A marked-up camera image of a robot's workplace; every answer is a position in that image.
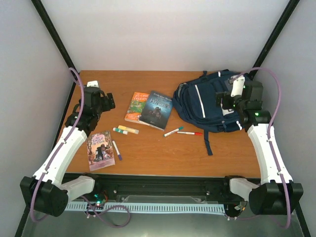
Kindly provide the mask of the red cap white marker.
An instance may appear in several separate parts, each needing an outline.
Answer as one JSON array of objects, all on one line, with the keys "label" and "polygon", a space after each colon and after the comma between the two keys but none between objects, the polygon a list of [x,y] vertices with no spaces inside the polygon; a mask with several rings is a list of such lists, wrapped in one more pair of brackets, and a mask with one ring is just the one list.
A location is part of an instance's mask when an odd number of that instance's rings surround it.
[{"label": "red cap white marker", "polygon": [[177,131],[179,134],[186,134],[186,135],[203,135],[201,132],[184,132],[184,131]]}]

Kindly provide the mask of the purple cap white marker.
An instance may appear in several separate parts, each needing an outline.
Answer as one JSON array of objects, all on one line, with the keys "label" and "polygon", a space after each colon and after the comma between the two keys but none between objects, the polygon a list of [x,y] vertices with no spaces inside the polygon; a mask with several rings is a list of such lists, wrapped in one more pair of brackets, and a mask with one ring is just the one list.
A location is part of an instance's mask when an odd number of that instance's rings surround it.
[{"label": "purple cap white marker", "polygon": [[118,146],[117,146],[115,140],[113,140],[112,143],[113,143],[114,149],[115,149],[115,151],[117,153],[117,156],[118,156],[119,160],[122,161],[122,155],[121,155],[121,153],[120,153],[120,151],[118,149]]}]

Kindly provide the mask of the yellow highlighter marker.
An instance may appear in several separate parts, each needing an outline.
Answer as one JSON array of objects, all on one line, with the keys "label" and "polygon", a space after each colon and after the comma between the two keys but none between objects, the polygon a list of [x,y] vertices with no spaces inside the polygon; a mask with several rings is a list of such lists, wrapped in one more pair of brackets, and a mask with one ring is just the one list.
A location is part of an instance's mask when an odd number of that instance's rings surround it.
[{"label": "yellow highlighter marker", "polygon": [[123,126],[123,125],[119,125],[118,128],[122,129],[122,130],[126,130],[127,132],[133,133],[133,134],[138,134],[139,133],[139,130],[134,129],[134,128],[130,128],[130,127],[126,127],[126,126]]}]

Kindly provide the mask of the navy blue backpack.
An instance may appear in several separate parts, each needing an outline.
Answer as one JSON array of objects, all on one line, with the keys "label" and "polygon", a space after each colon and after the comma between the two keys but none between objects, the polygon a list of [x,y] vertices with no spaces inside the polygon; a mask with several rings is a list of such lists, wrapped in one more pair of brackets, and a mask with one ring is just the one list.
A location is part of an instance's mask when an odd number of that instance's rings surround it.
[{"label": "navy blue backpack", "polygon": [[194,80],[178,85],[173,93],[172,103],[179,117],[204,131],[204,142],[209,156],[213,155],[209,133],[235,132],[243,129],[239,115],[232,111],[226,115],[216,105],[217,92],[230,92],[229,79],[237,72],[222,70],[211,74],[203,71]]}]

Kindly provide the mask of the teal cap white marker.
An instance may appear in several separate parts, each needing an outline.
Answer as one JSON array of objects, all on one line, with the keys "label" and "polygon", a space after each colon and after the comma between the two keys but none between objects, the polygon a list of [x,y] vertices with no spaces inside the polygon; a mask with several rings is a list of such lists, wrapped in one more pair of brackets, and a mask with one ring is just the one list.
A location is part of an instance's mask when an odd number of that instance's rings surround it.
[{"label": "teal cap white marker", "polygon": [[173,134],[173,133],[177,133],[178,131],[182,130],[183,128],[184,128],[184,127],[181,126],[181,127],[177,128],[177,129],[174,129],[174,130],[172,130],[172,131],[170,131],[170,132],[164,134],[163,136],[164,136],[164,137],[167,137],[167,136],[169,136],[169,135],[171,135],[171,134]]}]

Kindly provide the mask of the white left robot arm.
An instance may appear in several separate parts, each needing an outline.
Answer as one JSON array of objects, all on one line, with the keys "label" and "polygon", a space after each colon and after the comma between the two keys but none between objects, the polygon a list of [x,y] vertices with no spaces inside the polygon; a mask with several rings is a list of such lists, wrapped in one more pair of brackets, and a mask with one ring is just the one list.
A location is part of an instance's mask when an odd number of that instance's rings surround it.
[{"label": "white left robot arm", "polygon": [[97,81],[90,81],[83,88],[83,99],[76,105],[79,111],[67,118],[56,146],[32,177],[23,177],[20,188],[26,205],[47,215],[60,216],[69,202],[89,195],[96,199],[103,187],[92,175],[62,183],[66,170],[77,150],[96,128],[103,112],[115,108],[111,93],[105,94]]}]

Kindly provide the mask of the dark blue Wuthering Heights book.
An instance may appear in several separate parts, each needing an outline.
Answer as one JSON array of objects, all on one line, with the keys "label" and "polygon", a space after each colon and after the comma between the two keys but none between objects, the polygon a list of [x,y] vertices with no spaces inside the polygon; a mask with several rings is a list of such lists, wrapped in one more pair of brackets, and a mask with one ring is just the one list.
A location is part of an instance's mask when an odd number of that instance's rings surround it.
[{"label": "dark blue Wuthering Heights book", "polygon": [[148,126],[164,131],[172,107],[171,97],[152,90],[140,114],[139,120]]}]

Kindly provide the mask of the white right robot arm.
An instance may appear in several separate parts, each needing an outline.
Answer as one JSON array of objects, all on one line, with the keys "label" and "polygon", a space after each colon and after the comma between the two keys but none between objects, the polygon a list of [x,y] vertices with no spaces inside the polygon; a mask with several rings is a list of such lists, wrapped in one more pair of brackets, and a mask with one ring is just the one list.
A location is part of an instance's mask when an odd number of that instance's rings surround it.
[{"label": "white right robot arm", "polygon": [[229,79],[229,90],[216,94],[223,114],[237,112],[254,147],[259,163],[260,185],[246,178],[230,177],[231,193],[248,202],[255,215],[291,215],[303,195],[282,161],[274,136],[272,116],[262,108],[263,85],[258,81]]}]

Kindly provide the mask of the orange Treehouse book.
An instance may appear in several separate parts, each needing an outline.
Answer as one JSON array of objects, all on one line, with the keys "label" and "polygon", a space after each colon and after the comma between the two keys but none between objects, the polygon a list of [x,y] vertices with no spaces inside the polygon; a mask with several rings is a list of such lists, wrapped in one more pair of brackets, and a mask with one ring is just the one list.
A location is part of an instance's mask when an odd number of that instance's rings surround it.
[{"label": "orange Treehouse book", "polygon": [[134,92],[124,120],[133,123],[143,124],[143,122],[140,121],[139,118],[141,116],[143,108],[145,107],[148,97],[148,93]]}]

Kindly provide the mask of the green cap white marker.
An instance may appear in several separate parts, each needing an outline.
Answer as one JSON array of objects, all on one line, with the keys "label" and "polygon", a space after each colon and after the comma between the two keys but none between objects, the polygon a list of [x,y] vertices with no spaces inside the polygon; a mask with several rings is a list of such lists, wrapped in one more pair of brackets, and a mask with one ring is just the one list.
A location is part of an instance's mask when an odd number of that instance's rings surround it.
[{"label": "green cap white marker", "polygon": [[116,128],[116,127],[113,128],[113,131],[114,131],[114,132],[117,132],[117,133],[124,134],[124,135],[127,135],[127,134],[128,134],[128,131],[127,131],[127,130],[120,129],[120,128]]}]

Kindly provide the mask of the pink illustrated book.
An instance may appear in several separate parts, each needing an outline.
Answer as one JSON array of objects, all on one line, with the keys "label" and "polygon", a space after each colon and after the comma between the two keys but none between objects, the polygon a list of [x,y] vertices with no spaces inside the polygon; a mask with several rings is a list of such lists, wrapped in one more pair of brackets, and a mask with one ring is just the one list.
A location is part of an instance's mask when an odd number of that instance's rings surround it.
[{"label": "pink illustrated book", "polygon": [[110,131],[90,135],[86,145],[90,171],[115,165]]}]

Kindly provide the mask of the black aluminium frame rail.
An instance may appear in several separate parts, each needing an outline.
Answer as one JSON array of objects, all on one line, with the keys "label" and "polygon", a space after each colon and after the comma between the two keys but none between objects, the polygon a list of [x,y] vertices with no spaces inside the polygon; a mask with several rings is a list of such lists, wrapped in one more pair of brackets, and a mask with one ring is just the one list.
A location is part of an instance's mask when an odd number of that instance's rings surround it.
[{"label": "black aluminium frame rail", "polygon": [[176,177],[97,174],[97,193],[108,200],[128,196],[193,197],[218,203],[239,203],[244,198],[233,194],[228,178]]}]

